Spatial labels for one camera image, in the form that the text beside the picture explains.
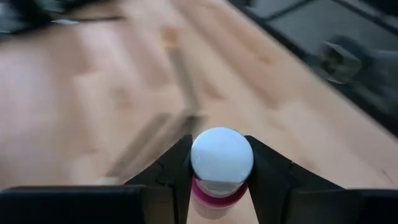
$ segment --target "pink cylinder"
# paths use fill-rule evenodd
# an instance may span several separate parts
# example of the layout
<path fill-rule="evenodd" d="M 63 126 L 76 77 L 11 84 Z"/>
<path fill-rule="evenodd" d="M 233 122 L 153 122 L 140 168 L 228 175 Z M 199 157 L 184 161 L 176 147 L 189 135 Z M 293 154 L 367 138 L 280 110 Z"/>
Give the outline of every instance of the pink cylinder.
<path fill-rule="evenodd" d="M 216 198 L 204 193 L 198 184 L 198 179 L 193 177 L 191 190 L 191 196 L 194 199 L 193 207 L 201 216 L 209 219 L 225 216 L 228 210 L 243 197 L 248 189 L 247 183 L 243 183 L 232 195 Z"/>

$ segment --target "light wood surface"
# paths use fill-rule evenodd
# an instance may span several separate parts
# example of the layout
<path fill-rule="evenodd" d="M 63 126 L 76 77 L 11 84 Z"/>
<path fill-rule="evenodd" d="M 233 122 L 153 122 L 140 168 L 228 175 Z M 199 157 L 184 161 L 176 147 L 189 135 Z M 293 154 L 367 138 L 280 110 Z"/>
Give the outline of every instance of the light wood surface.
<path fill-rule="evenodd" d="M 0 45 L 1 188 L 94 184 L 118 172 L 126 150 L 128 177 L 167 150 L 128 147 L 148 125 L 156 142 L 184 112 L 165 26 L 179 32 L 201 130 L 253 135 L 343 187 L 397 188 L 396 139 L 227 2 L 118 1 L 74 16 L 97 15 L 126 20 L 53 26 Z M 190 209 L 188 222 L 257 220 L 247 193 L 220 220 Z"/>

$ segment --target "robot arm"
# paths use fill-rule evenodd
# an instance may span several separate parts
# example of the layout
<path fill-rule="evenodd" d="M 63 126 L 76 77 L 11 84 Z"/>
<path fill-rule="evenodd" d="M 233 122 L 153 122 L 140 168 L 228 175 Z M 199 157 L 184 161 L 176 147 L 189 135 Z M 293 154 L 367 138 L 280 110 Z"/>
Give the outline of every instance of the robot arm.
<path fill-rule="evenodd" d="M 396 223 L 395 190 L 345 190 L 252 136 L 249 191 L 259 223 Z M 121 186 L 16 187 L 0 194 L 1 223 L 187 222 L 192 183 L 186 135 Z"/>

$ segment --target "dark equipment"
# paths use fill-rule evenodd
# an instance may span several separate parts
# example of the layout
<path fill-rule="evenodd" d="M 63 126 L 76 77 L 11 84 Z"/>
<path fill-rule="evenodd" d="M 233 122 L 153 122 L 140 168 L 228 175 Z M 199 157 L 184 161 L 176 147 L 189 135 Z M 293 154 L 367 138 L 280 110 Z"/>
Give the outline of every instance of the dark equipment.
<path fill-rule="evenodd" d="M 121 16 L 66 19 L 63 14 L 93 2 L 106 0 L 0 0 L 0 36 L 26 34 L 50 24 L 118 21 Z"/>
<path fill-rule="evenodd" d="M 346 190 L 252 136 L 248 179 L 259 223 L 398 223 L 398 191 Z M 0 223 L 187 222 L 192 136 L 185 135 L 120 186 L 14 187 L 0 193 Z"/>

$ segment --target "white ball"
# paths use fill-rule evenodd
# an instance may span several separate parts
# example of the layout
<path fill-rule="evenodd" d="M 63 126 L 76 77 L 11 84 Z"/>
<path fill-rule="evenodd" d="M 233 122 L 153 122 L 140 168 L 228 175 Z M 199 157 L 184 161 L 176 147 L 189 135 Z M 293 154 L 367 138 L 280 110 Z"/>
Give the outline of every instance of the white ball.
<path fill-rule="evenodd" d="M 235 191 L 249 176 L 253 151 L 246 138 L 229 128 L 211 128 L 193 142 L 191 163 L 202 187 Z"/>

